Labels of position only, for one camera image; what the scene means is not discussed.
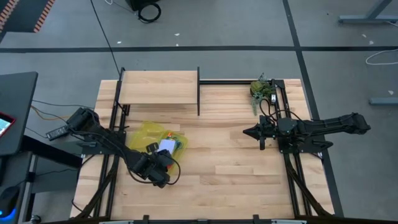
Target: screen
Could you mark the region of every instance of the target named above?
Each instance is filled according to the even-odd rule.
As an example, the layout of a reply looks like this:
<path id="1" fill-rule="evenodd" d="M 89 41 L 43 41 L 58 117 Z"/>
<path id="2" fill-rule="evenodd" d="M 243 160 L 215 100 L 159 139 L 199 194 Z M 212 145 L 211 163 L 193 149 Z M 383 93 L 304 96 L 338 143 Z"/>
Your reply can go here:
<path id="1" fill-rule="evenodd" d="M 5 121 L 0 118 L 0 136 L 6 131 L 6 129 L 11 125 L 10 122 Z"/>

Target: potted plant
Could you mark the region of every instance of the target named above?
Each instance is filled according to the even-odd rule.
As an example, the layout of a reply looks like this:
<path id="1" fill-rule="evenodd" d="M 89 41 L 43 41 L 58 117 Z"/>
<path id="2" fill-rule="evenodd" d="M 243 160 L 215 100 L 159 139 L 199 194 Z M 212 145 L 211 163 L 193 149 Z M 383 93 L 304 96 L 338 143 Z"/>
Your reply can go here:
<path id="1" fill-rule="evenodd" d="M 254 115 L 257 115 L 257 104 L 259 104 L 263 98 L 270 99 L 271 94 L 273 94 L 271 85 L 267 82 L 264 73 L 260 75 L 257 81 L 251 82 L 250 94 L 252 96 L 251 106 L 253 109 L 253 113 Z"/>

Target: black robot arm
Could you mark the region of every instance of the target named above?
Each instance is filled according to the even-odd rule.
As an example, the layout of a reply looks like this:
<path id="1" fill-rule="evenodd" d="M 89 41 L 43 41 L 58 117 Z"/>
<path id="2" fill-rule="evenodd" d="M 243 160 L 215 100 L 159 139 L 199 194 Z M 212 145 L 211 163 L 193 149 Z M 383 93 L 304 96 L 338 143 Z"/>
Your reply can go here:
<path id="1" fill-rule="evenodd" d="M 362 115 L 351 113 L 338 118 L 326 120 L 301 120 L 280 118 L 276 121 L 270 116 L 260 116 L 260 123 L 243 131 L 260 141 L 260 149 L 265 149 L 266 138 L 278 139 L 288 148 L 286 152 L 320 152 L 332 146 L 332 142 L 317 141 L 312 137 L 324 134 L 346 132 L 349 134 L 364 134 L 370 130 Z"/>
<path id="2" fill-rule="evenodd" d="M 79 108 L 68 119 L 67 124 L 72 134 L 96 141 L 122 157 L 127 169 L 142 179 L 149 179 L 152 184 L 160 188 L 170 181 L 167 166 L 173 164 L 173 160 L 168 150 L 156 152 L 157 144 L 147 146 L 147 150 L 152 152 L 151 154 L 129 149 L 119 140 L 114 131 L 102 127 L 98 115 L 88 108 Z"/>

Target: red phone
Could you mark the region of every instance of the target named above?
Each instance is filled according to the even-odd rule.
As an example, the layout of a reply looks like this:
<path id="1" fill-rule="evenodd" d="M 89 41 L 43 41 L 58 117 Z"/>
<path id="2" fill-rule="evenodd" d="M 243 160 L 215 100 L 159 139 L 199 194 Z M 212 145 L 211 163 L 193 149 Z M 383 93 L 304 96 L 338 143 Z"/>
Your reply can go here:
<path id="1" fill-rule="evenodd" d="M 0 137 L 14 124 L 15 119 L 0 112 Z"/>

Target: wooden board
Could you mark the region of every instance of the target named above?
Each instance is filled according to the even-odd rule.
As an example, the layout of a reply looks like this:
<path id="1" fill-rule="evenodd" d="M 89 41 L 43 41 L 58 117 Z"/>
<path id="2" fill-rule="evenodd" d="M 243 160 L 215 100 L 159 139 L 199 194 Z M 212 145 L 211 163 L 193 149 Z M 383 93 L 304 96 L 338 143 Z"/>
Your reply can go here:
<path id="1" fill-rule="evenodd" d="M 309 119 L 300 80 L 285 80 L 285 84 L 290 109 L 302 119 Z M 95 111 L 104 126 L 109 124 L 115 87 L 115 81 L 101 82 Z M 143 121 L 155 121 L 183 133 L 189 140 L 188 149 L 180 161 L 179 182 L 164 189 L 135 182 L 120 162 L 111 218 L 140 220 L 150 215 L 153 220 L 251 219 L 253 214 L 260 218 L 293 218 L 277 142 L 267 140 L 266 150 L 260 151 L 259 143 L 242 133 L 258 122 L 251 109 L 249 86 L 202 85 L 200 91 L 200 116 L 195 105 L 131 106 L 126 123 L 130 126 L 129 137 Z M 301 158 L 309 190 L 333 213 L 322 162 L 310 154 L 302 154 Z M 89 161 L 80 172 L 75 195 L 79 207 L 84 207 L 98 187 L 101 161 L 100 157 Z M 296 189 L 303 214 L 301 193 Z M 71 216 L 77 213 L 73 208 Z"/>
<path id="2" fill-rule="evenodd" d="M 125 71 L 119 103 L 197 104 L 197 71 Z"/>

